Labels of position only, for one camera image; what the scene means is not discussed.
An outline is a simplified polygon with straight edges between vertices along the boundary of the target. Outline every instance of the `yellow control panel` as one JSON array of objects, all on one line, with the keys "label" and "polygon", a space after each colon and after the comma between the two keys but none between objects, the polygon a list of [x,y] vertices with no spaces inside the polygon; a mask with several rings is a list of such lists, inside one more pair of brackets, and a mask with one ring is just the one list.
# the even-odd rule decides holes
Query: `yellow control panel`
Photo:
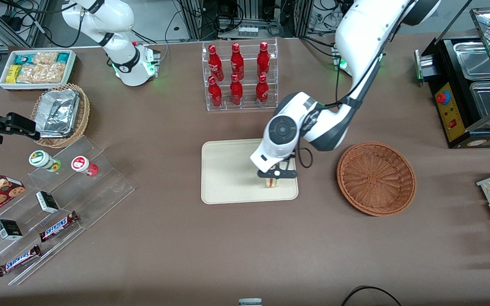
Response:
[{"label": "yellow control panel", "polygon": [[447,139],[450,142],[454,141],[457,137],[464,134],[465,129],[449,83],[444,85],[444,87],[434,95],[434,98],[436,99],[436,105],[438,105],[438,110],[442,117]]}]

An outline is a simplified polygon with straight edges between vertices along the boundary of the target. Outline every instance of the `table surface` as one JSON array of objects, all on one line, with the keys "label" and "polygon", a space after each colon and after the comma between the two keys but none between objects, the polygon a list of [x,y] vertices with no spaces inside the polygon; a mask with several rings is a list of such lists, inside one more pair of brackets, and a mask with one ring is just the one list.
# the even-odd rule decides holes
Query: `table surface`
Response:
[{"label": "table surface", "polygon": [[[201,43],[171,45],[160,76],[123,85],[101,48],[77,48],[72,81],[91,103],[86,134],[137,190],[19,286],[0,281],[0,305],[338,305],[352,288],[379,286],[404,305],[490,305],[490,211],[475,182],[490,177],[490,149],[449,150],[413,51],[433,34],[397,35],[342,145],[315,152],[291,201],[206,205],[201,149],[260,138],[272,112],[205,109]],[[332,61],[279,39],[280,96],[334,101]],[[340,77],[342,96],[350,78]],[[0,93],[0,114],[29,116],[38,92]],[[379,141],[414,168],[412,205],[393,217],[352,207],[335,180],[343,151]],[[41,149],[20,136],[0,145],[0,174],[21,178]],[[348,305],[387,304],[361,292]]]}]

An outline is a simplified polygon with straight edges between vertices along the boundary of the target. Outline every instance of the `coca-cola bottle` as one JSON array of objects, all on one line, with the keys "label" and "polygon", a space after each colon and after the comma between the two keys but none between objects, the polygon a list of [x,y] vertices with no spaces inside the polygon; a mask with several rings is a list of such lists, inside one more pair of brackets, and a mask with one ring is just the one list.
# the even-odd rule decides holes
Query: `coca-cola bottle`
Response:
[{"label": "coca-cola bottle", "polygon": [[237,74],[232,75],[230,91],[232,92],[232,103],[236,106],[240,106],[243,101],[243,85],[241,85]]},{"label": "coca-cola bottle", "polygon": [[232,73],[237,74],[239,79],[245,77],[245,68],[243,65],[243,55],[239,51],[239,43],[232,43],[232,57],[230,58]]},{"label": "coca-cola bottle", "polygon": [[222,91],[220,91],[220,86],[217,84],[217,80],[214,76],[209,76],[209,98],[211,99],[211,104],[214,108],[222,107]]},{"label": "coca-cola bottle", "polygon": [[260,107],[266,106],[268,103],[268,90],[270,87],[266,84],[266,75],[261,74],[258,77],[258,84],[256,85],[256,105]]},{"label": "coca-cola bottle", "polygon": [[268,72],[270,72],[270,54],[268,53],[268,43],[266,41],[260,43],[260,52],[256,58],[256,64],[256,73],[259,77],[262,74],[268,75]]},{"label": "coca-cola bottle", "polygon": [[222,61],[217,54],[217,49],[214,45],[208,47],[209,50],[209,70],[211,75],[216,77],[218,82],[222,82],[224,79],[224,72],[222,72]]}]

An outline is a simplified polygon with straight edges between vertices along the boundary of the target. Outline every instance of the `red button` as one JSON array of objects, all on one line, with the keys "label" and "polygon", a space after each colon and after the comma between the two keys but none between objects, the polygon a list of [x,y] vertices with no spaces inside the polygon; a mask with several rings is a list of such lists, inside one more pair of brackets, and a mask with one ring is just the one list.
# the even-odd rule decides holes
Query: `red button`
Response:
[{"label": "red button", "polygon": [[438,95],[436,96],[436,102],[440,104],[444,103],[446,99],[447,96],[445,95],[445,93],[438,93]]}]

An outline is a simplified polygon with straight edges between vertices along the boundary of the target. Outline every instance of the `wicker basket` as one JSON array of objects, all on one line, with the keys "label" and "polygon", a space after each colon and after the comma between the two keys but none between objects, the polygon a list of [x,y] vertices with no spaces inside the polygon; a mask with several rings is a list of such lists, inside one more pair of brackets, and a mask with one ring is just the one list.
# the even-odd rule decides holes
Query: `wicker basket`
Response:
[{"label": "wicker basket", "polygon": [[[41,138],[35,142],[38,145],[51,147],[53,149],[62,149],[63,147],[74,143],[84,134],[84,131],[86,130],[86,126],[88,125],[88,116],[90,116],[90,102],[88,101],[88,97],[84,94],[84,91],[80,89],[80,87],[74,84],[60,85],[58,87],[51,88],[48,91],[62,91],[64,89],[73,89],[74,91],[78,91],[78,93],[80,93],[80,102],[77,110],[77,118],[74,124],[74,132],[68,138]],[[40,101],[41,97],[37,99],[37,103],[35,103],[35,106],[33,107],[33,112],[30,116],[31,120],[33,120],[35,118],[35,114],[37,114],[37,108],[39,107]]]},{"label": "wicker basket", "polygon": [[413,169],[403,155],[379,142],[347,149],[338,162],[338,185],[360,211],[376,216],[396,215],[416,193]]}]

